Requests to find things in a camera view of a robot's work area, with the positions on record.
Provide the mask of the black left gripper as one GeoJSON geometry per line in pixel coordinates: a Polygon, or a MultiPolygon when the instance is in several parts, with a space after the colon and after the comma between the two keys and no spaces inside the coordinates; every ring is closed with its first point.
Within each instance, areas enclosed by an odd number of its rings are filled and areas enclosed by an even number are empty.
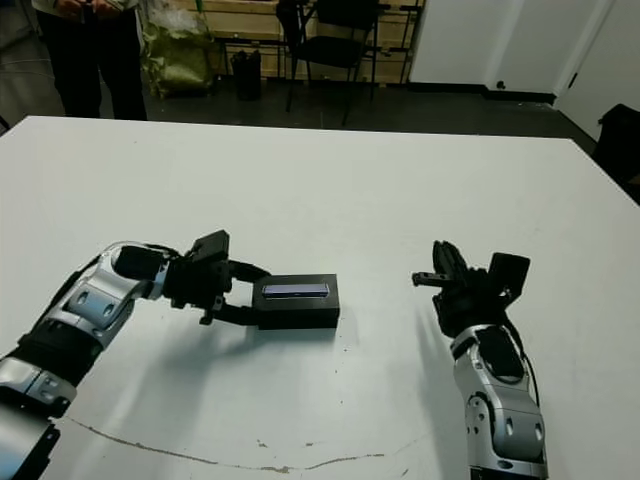
{"type": "Polygon", "coordinates": [[[224,295],[231,291],[232,278],[259,281],[270,275],[267,270],[246,262],[175,258],[169,263],[162,295],[170,300],[173,308],[183,309],[190,305],[201,309],[201,325],[210,325],[215,318],[234,325],[258,326],[262,321],[259,311],[226,304],[224,295]]]}

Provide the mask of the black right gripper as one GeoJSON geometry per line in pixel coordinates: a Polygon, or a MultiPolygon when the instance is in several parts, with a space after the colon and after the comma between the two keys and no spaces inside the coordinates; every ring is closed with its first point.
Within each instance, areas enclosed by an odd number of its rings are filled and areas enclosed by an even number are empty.
{"type": "Polygon", "coordinates": [[[416,287],[439,288],[433,304],[445,336],[506,322],[506,308],[516,299],[514,271],[469,268],[454,244],[440,240],[433,244],[432,261],[435,272],[415,272],[411,280],[416,287]]]}

